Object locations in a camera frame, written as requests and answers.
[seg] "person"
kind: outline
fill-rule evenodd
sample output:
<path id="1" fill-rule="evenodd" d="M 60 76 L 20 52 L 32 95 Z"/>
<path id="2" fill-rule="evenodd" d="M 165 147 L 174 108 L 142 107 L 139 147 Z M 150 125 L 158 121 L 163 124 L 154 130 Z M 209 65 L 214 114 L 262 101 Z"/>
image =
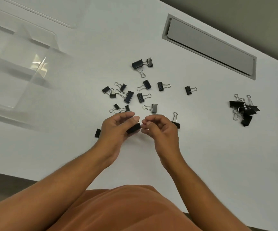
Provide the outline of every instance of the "person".
<path id="1" fill-rule="evenodd" d="M 187 165 L 177 128 L 163 115 L 145 117 L 141 131 L 154 139 L 160 161 L 192 221 L 152 186 L 86 190 L 117 159 L 123 142 L 135 134 L 126 133 L 139 121 L 134 115 L 123 112 L 106 119 L 90 150 L 1 201 L 0 231 L 250 231 Z"/>

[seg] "fingernail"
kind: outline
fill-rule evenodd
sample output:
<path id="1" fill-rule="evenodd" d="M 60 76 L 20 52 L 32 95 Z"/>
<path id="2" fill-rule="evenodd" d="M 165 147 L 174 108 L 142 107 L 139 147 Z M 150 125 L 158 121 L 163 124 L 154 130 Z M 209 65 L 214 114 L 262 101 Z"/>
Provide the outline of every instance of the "fingernail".
<path id="1" fill-rule="evenodd" d="M 134 120 L 135 120 L 136 122 L 138 122 L 138 121 L 139 121 L 139 119 L 140 119 L 140 117 L 139 117 L 139 116 L 135 116 L 135 117 L 134 117 Z"/>

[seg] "table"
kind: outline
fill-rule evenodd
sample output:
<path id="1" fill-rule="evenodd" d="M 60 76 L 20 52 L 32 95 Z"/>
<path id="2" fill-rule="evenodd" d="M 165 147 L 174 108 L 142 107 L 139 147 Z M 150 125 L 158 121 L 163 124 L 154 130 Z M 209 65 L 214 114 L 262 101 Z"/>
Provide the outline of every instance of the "table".
<path id="1" fill-rule="evenodd" d="M 30 87 L 22 109 L 36 117 L 41 131 L 0 122 L 0 173 L 40 180 L 88 150 L 114 103 L 101 90 L 117 81 L 135 91 L 144 79 L 131 64 L 152 57 L 144 68 L 152 85 L 145 105 L 158 114 L 178 113 L 180 148 L 187 163 L 246 225 L 278 231 L 278 61 L 159 0 L 91 0 L 77 29 L 70 29 L 0 0 L 0 9 L 56 33 L 70 57 L 47 80 L 53 89 Z M 256 81 L 161 38 L 168 14 L 257 57 Z M 157 82 L 171 88 L 159 92 Z M 185 86 L 198 91 L 187 96 Z M 258 112 L 249 127 L 233 121 L 228 101 L 252 96 Z M 130 108 L 143 119 L 134 96 Z M 116 162 L 90 189 L 149 184 L 186 208 L 163 169 L 153 141 L 142 133 L 122 146 Z"/>

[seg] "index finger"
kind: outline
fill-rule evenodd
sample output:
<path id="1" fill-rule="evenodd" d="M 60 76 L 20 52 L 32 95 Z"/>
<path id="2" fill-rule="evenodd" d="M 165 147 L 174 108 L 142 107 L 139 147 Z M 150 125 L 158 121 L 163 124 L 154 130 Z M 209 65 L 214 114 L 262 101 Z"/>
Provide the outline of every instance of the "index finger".
<path id="1" fill-rule="evenodd" d="M 143 124 L 146 124 L 147 122 L 160 122 L 163 125 L 172 123 L 168 118 L 160 114 L 152 114 L 145 117 L 145 119 L 142 120 Z"/>
<path id="2" fill-rule="evenodd" d="M 135 115 L 134 112 L 123 112 L 123 113 L 117 113 L 114 114 L 112 117 L 108 118 L 109 120 L 112 120 L 115 122 L 115 124 L 118 124 L 121 122 L 121 120 L 125 121 Z"/>

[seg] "forearm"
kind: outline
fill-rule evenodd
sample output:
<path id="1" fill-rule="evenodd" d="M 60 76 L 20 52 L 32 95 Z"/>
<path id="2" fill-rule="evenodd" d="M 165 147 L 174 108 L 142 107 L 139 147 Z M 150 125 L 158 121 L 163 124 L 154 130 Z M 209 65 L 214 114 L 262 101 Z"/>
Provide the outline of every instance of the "forearm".
<path id="1" fill-rule="evenodd" d="M 43 180 L 0 202 L 0 230 L 40 231 L 86 190 L 106 165 L 91 149 Z"/>
<path id="2" fill-rule="evenodd" d="M 194 223 L 204 231 L 250 231 L 211 192 L 185 161 L 168 167 Z"/>

